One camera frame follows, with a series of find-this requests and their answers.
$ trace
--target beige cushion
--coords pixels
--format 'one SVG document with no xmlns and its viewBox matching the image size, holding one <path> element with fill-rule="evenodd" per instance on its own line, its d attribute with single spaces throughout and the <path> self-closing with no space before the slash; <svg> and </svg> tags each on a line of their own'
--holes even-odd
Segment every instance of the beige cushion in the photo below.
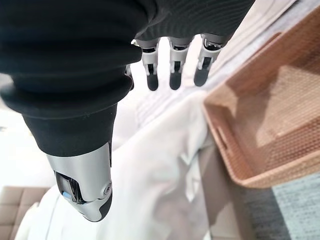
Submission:
<svg viewBox="0 0 320 240">
<path fill-rule="evenodd" d="M 27 210 L 40 202 L 48 188 L 10 187 L 0 188 L 0 240 L 14 240 Z"/>
</svg>

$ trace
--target robotic finger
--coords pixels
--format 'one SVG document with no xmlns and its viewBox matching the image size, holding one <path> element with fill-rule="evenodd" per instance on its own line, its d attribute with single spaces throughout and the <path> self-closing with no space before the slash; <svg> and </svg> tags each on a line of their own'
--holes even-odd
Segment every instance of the robotic finger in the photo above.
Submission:
<svg viewBox="0 0 320 240">
<path fill-rule="evenodd" d="M 176 38 L 169 37 L 170 42 L 170 87 L 177 90 L 181 86 L 181 76 L 190 43 L 193 37 Z"/>
<path fill-rule="evenodd" d="M 202 35 L 201 51 L 194 75 L 194 84 L 196 86 L 201 87 L 206 83 L 212 64 L 217 60 L 228 40 L 229 38 L 209 33 Z"/>
<path fill-rule="evenodd" d="M 158 48 L 159 38 L 143 41 L 136 40 L 137 44 L 142 48 L 142 62 L 146 72 L 148 88 L 151 91 L 158 89 Z"/>
</svg>

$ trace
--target silver metal joint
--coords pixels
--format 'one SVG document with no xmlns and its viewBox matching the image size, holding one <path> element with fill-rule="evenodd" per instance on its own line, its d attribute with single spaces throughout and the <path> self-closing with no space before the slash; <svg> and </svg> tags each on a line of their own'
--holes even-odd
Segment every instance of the silver metal joint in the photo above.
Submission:
<svg viewBox="0 0 320 240">
<path fill-rule="evenodd" d="M 189 45 L 192 38 L 169 37 L 170 42 L 170 72 L 182 73 L 186 63 Z"/>
<path fill-rule="evenodd" d="M 210 42 L 206 38 L 206 35 L 203 35 L 202 37 L 202 46 L 198 58 L 197 68 L 199 70 L 204 69 L 209 71 L 212 64 L 217 60 L 223 47 L 221 44 Z"/>
<path fill-rule="evenodd" d="M 112 202 L 109 143 L 79 156 L 47 158 L 62 196 L 89 221 L 101 221 Z"/>
</svg>

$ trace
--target black fabric sleeve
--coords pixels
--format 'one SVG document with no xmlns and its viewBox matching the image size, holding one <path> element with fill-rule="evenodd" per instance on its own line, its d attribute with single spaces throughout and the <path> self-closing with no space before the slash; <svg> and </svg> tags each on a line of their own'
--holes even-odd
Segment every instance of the black fabric sleeve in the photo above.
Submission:
<svg viewBox="0 0 320 240">
<path fill-rule="evenodd" d="M 132 86 L 131 45 L 156 14 L 152 0 L 1 0 L 1 90 L 39 148 L 59 157 L 112 141 L 117 102 Z"/>
</svg>

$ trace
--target woven tray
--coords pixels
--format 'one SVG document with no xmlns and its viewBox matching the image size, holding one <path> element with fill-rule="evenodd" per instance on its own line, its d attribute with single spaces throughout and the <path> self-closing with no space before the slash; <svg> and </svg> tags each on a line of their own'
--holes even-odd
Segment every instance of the woven tray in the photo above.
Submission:
<svg viewBox="0 0 320 240">
<path fill-rule="evenodd" d="M 204 101 L 234 182 L 268 188 L 320 171 L 320 7 Z"/>
</svg>

